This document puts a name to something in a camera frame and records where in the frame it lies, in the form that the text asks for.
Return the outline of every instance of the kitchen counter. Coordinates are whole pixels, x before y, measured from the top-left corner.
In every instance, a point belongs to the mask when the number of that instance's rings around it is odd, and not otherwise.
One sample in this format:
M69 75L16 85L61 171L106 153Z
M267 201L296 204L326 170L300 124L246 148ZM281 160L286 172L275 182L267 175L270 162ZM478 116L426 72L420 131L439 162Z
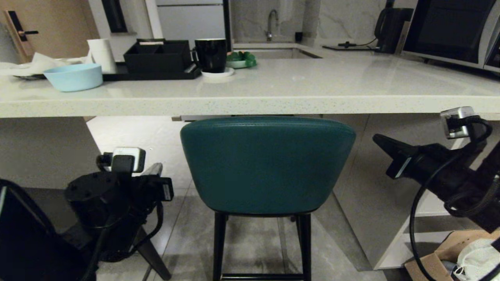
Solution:
M372 52L294 43L238 48L300 48L322 59L261 59L223 79L114 81L63 93L47 80L0 77L0 118L124 115L437 113L459 106L500 120L500 82Z

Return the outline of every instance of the teal chair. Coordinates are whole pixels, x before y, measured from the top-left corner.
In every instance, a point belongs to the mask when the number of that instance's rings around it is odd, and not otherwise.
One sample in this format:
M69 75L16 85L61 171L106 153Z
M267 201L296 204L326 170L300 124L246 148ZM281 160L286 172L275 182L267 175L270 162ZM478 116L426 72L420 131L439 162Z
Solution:
M215 211L213 280L311 280L311 212L332 192L356 134L345 124L300 117L196 121L180 131L203 202ZM231 216L296 218L302 274L222 273Z

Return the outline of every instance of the door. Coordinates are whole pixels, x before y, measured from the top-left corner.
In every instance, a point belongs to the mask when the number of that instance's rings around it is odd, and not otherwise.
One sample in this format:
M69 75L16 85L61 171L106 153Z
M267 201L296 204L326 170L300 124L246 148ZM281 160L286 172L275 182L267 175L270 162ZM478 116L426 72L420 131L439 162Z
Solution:
M99 38L88 0L0 0L0 10L0 24L8 29L22 63L30 62L35 52L84 57L87 40Z

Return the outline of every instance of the marble backsplash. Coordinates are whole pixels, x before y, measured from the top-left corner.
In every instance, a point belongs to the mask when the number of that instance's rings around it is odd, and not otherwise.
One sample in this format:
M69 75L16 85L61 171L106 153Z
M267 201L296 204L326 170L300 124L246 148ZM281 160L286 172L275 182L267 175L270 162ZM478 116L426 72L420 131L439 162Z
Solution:
M303 31L307 45L367 43L386 0L306 0ZM396 0L395 8L415 8L417 0Z
M306 0L231 0L231 33L235 42L265 42L268 16L278 12L278 25L271 21L273 42L294 42L303 29Z
M418 0L396 0L395 8L415 8ZM273 42L294 42L303 32L303 44L367 43L386 0L231 0L231 32L235 42L265 42L268 16Z

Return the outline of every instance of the chair leg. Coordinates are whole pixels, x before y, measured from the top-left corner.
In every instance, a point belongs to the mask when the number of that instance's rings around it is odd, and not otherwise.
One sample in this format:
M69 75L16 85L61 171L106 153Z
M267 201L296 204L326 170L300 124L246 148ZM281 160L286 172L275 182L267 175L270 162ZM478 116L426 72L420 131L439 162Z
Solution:
M295 221L295 226L297 226L298 243L300 244L300 251L302 252L301 221L298 218Z
M215 233L213 238L213 281L222 277L222 259L224 254L224 238L226 237L226 221L228 215L215 212Z
M311 281L311 214L301 214L297 218L302 253L302 273L304 281Z

